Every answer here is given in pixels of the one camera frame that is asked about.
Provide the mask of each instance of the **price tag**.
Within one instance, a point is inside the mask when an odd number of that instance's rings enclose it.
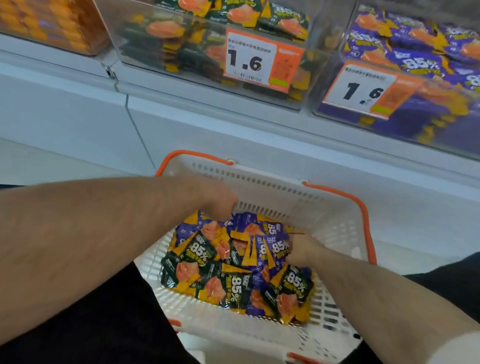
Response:
[[[288,93],[304,51],[228,27],[224,76]]]
[[[407,73],[347,61],[324,103],[387,120],[424,82]]]

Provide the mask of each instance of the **hand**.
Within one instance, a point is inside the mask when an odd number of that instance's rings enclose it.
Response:
[[[324,245],[308,234],[294,234],[290,239],[291,253],[287,263],[298,267],[309,267],[322,253]]]
[[[238,194],[226,183],[214,178],[196,176],[196,183],[203,191],[201,211],[216,221],[228,221],[239,201]]]

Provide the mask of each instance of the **forearm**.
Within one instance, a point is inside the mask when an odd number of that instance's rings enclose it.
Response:
[[[387,269],[319,248],[312,268],[384,364],[424,364],[443,344],[480,330],[437,294]]]
[[[205,203],[192,178],[71,181],[0,193],[0,344],[83,297]]]

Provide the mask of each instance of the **number 1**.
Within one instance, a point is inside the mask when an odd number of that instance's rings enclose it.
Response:
[[[360,87],[360,84],[352,82],[352,83],[348,84],[347,87],[348,87],[348,92],[345,96],[343,96],[343,98],[345,100],[350,100],[351,97],[353,96],[353,94],[355,93],[355,91]]]
[[[230,55],[230,65],[235,67],[235,61],[237,60],[237,51],[234,49],[229,49],[228,54]]]

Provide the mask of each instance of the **white plastic basket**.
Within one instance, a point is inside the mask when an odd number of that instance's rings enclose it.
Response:
[[[368,211],[354,196],[185,150],[170,153],[156,175],[187,173],[200,173],[228,183],[240,195],[238,212],[250,211],[278,219],[311,233],[329,248],[376,264]],[[165,315],[179,331],[304,363],[338,363],[360,343],[360,337],[318,279],[310,322],[301,327],[239,315],[164,288],[160,284],[160,260],[172,235],[173,230],[135,262]]]

